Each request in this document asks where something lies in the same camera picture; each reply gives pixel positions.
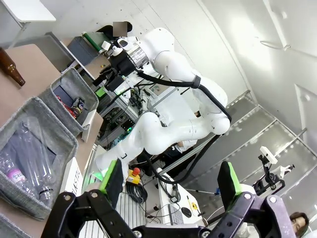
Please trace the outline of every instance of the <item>brown glass bottle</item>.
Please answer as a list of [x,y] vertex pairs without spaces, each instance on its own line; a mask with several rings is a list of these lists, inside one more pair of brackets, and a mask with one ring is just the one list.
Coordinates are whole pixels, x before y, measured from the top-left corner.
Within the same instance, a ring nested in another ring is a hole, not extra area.
[[16,65],[10,56],[5,52],[3,48],[0,47],[0,69],[11,78],[14,79],[20,86],[25,84],[19,71],[16,69]]

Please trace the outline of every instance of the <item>keyboard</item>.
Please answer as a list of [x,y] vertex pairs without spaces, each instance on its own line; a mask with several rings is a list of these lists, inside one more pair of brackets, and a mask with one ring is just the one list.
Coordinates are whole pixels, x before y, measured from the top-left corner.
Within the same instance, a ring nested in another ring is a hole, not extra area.
[[170,218],[170,224],[173,225],[180,225],[184,224],[183,221],[183,213],[181,210],[175,208],[172,205],[168,205],[168,212],[169,212],[169,218]]

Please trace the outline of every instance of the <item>white robotic arm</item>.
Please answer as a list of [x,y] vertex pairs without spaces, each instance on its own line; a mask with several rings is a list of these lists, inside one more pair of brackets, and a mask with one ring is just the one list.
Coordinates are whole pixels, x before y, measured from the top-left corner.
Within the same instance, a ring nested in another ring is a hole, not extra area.
[[[185,57],[174,51],[174,37],[166,29],[154,29],[135,44],[134,53],[127,53],[136,66],[139,61],[144,62],[146,56],[158,73],[173,81],[194,82],[198,76],[200,85],[207,88],[223,107],[227,105],[224,90],[212,80],[197,75]],[[119,158],[125,165],[125,174],[128,163],[143,149],[149,154],[158,155],[179,141],[201,139],[211,132],[218,135],[226,133],[230,127],[228,117],[200,89],[193,89],[193,93],[201,102],[201,117],[172,121],[167,127],[162,127],[156,114],[145,113],[125,139],[96,158],[98,168],[103,171],[112,160]]]

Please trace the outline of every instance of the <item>green tube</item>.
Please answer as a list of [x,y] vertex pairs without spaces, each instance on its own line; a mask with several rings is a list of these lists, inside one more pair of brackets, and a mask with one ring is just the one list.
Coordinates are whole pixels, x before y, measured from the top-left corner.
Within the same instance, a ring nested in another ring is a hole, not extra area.
[[83,37],[87,39],[87,41],[100,53],[102,52],[102,49],[90,38],[90,36],[87,34],[87,32],[83,32]]

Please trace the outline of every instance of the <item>bottle label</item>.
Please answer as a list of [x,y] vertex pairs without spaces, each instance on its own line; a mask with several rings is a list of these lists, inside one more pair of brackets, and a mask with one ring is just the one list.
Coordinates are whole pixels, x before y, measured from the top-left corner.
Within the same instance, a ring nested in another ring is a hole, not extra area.
[[17,183],[19,181],[24,181],[26,180],[25,176],[23,175],[23,173],[19,170],[19,169],[15,169],[10,171],[7,174],[8,178],[11,179],[14,183]]

